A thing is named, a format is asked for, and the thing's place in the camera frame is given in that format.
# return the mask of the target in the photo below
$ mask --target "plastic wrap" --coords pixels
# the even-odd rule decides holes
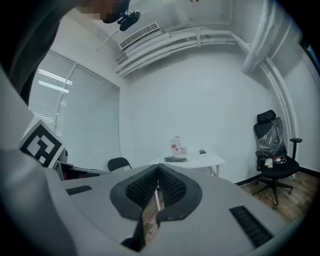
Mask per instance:
[[[272,120],[271,129],[259,139],[260,151],[269,158],[287,154],[284,128],[281,118]]]

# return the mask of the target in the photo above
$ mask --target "chair base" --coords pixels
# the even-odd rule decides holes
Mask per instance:
[[[278,205],[279,205],[279,197],[278,197],[278,192],[277,192],[277,187],[278,188],[285,188],[285,189],[290,189],[289,191],[289,195],[292,194],[292,191],[294,190],[294,187],[293,186],[290,186],[290,185],[287,185],[287,184],[284,184],[284,183],[281,183],[278,181],[278,179],[264,179],[264,178],[259,178],[256,180],[256,184],[258,184],[259,182],[262,182],[264,184],[266,184],[262,189],[260,189],[259,191],[257,192],[254,192],[252,195],[256,195],[262,191],[265,191],[267,189],[272,189],[273,190],[273,193],[274,193],[274,197],[275,197],[275,206],[273,207],[273,209],[277,209],[278,208]]]

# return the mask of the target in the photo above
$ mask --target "chair backrest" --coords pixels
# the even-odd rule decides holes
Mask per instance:
[[[268,158],[287,154],[284,127],[280,117],[273,110],[258,114],[254,132],[259,140],[260,150]]]
[[[108,162],[108,169],[110,172],[125,166],[130,166],[132,169],[130,163],[124,157],[117,157]]]

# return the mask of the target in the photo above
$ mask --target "white table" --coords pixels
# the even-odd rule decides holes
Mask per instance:
[[[149,165],[157,165],[157,164],[167,164],[173,165],[178,167],[184,167],[187,169],[195,169],[195,168],[208,168],[210,174],[212,176],[219,177],[220,176],[220,165],[224,164],[225,161],[212,151],[205,151],[205,154],[200,154],[199,151],[192,152],[188,154],[180,154],[175,155],[177,158],[186,158],[188,161],[186,162],[166,162],[164,158],[170,157],[170,155],[165,155],[158,157],[157,159],[153,160],[149,163]],[[155,191],[155,200],[158,210],[160,211],[160,204],[157,191]]]

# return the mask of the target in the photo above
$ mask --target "headrest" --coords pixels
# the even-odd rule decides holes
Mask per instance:
[[[256,120],[258,124],[263,124],[270,122],[271,120],[276,118],[276,113],[273,110],[269,110],[267,112],[264,112],[262,114],[257,114],[256,115]]]

